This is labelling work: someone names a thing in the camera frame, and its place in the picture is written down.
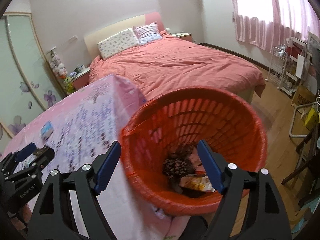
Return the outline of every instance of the curtain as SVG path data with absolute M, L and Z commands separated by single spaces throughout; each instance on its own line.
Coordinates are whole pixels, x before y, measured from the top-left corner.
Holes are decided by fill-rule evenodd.
M 286 38 L 320 36 L 320 21 L 308 0 L 232 0 L 236 39 L 271 52 Z

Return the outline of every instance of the wall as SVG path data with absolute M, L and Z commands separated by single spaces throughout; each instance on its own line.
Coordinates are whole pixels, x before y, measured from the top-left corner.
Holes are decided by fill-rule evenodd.
M 236 40 L 232 13 L 232 0 L 203 0 L 204 41 L 235 51 L 269 66 L 271 59 L 269 52 Z
M 6 12 L 27 12 L 31 13 L 29 0 L 12 0 Z
M 68 71 L 91 59 L 84 36 L 137 15 L 159 11 L 165 27 L 191 32 L 204 41 L 200 0 L 30 0 L 35 29 L 44 52 L 57 46 Z M 66 42 L 77 35 L 79 39 Z

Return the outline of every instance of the lavender print tablecloth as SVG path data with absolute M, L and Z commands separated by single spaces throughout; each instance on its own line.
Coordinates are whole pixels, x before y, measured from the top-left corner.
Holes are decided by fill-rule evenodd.
M 38 116 L 18 133 L 8 144 L 4 156 L 21 150 L 30 142 L 43 147 L 40 129 L 47 121 L 54 132 L 45 142 L 55 150 L 55 158 L 43 170 L 45 182 L 53 169 L 60 172 L 77 170 L 91 163 L 99 154 L 105 153 L 131 115 L 145 102 L 137 87 L 129 80 L 109 75 L 66 97 Z M 31 155 L 20 163 L 19 171 L 34 159 Z M 79 232 L 87 232 L 81 217 L 75 192 L 71 192 L 71 203 Z M 132 192 L 119 162 L 107 187 L 98 196 L 102 211 L 119 240 L 160 240 L 171 237 L 176 240 L 183 232 L 189 217 L 173 219 L 159 216 L 152 204 Z M 29 202 L 33 210 L 36 198 Z

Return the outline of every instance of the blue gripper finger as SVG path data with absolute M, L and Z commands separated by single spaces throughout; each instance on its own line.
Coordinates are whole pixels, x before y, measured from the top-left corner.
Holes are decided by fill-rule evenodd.
M 212 187 L 219 193 L 222 193 L 225 190 L 222 181 L 222 173 L 228 163 L 221 154 L 214 153 L 205 140 L 199 141 L 197 150 Z
M 34 143 L 30 143 L 22 150 L 20 150 L 16 155 L 16 162 L 23 162 L 28 156 L 33 154 L 37 150 L 37 146 Z
M 113 171 L 116 168 L 116 165 L 120 159 L 121 155 L 121 145 L 118 142 L 114 142 L 111 146 L 108 152 L 107 158 L 101 165 L 101 168 L 97 172 L 97 183 L 94 187 L 94 191 L 97 195 L 100 195 L 102 191 L 104 191 L 108 183 L 111 179 L 111 176 L 113 174 Z

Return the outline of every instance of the headboard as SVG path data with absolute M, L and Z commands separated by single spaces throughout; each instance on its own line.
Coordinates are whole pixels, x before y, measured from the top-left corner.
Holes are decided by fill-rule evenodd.
M 91 59 L 94 60 L 95 57 L 100 55 L 97 44 L 100 41 L 103 41 L 110 36 L 123 31 L 125 29 L 131 28 L 133 26 L 143 26 L 148 25 L 150 23 L 157 22 L 159 31 L 164 30 L 164 25 L 162 23 L 160 14 L 158 12 L 153 12 L 149 14 L 144 14 L 140 16 L 136 16 L 121 22 L 117 22 L 115 24 L 109 25 L 101 30 L 98 30 L 94 33 L 89 34 L 84 37 L 84 42 L 87 46 Z

